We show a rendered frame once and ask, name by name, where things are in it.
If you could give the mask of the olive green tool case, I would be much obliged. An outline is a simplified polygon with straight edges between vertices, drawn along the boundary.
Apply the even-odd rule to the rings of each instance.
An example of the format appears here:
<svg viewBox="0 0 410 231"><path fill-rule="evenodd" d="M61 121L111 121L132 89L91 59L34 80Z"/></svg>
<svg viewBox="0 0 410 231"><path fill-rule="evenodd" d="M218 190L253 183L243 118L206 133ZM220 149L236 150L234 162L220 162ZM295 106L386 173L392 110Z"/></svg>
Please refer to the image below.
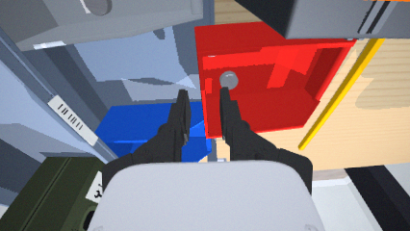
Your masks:
<svg viewBox="0 0 410 231"><path fill-rule="evenodd" d="M0 231L87 231L104 165L98 157L46 157L0 218Z"/></svg>

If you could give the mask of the red bin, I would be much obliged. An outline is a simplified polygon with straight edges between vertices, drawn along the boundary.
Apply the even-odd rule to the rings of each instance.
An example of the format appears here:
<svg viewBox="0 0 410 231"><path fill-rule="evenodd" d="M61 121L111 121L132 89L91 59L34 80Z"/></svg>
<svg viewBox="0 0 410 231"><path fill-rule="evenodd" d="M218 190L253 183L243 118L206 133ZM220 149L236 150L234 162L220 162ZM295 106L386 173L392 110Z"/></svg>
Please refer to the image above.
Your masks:
<svg viewBox="0 0 410 231"><path fill-rule="evenodd" d="M302 128L357 40L284 39L264 21L196 26L194 31L206 139L222 137L223 72L239 78L230 98L238 101L242 120L253 132Z"/></svg>

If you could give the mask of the blue open bin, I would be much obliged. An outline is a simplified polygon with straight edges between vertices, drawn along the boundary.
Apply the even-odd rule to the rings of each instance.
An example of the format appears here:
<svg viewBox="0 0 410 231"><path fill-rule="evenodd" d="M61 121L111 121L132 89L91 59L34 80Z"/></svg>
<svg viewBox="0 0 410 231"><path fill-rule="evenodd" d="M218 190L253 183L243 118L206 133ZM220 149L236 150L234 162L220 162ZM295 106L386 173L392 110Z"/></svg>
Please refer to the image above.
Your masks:
<svg viewBox="0 0 410 231"><path fill-rule="evenodd" d="M94 133L118 158L134 153L137 147L157 135L159 126L167 123L171 104L112 106ZM199 162L212 152L212 141L205 136L202 101L190 102L190 105L190 137L182 147L182 163Z"/></svg>

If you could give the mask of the yellow bar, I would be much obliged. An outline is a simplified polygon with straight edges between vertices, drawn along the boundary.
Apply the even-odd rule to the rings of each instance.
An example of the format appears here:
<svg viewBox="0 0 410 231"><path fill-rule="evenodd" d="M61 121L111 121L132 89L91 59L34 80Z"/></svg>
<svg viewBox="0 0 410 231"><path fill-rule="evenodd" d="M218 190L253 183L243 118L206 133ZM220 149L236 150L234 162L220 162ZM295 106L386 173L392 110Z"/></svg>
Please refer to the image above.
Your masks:
<svg viewBox="0 0 410 231"><path fill-rule="evenodd" d="M335 108L338 106L338 104L341 102L341 100L344 98L346 93L349 91L349 89L352 87L354 82L357 80L357 78L360 76L362 71L365 69L367 64L370 62L378 48L381 46L385 39L384 38L371 38L370 42L364 49L363 53L351 69L351 71L348 73L346 76L345 80L341 84L341 86L338 88L326 108L323 110L321 113L320 117L317 119L315 124L312 126L310 131L307 133L305 138L302 140L302 142L299 144L298 149L303 150L305 146L309 143L309 141L316 135L316 133L319 131L319 129L322 127L324 122L329 118L329 116L332 114L332 112L335 110Z"/></svg>

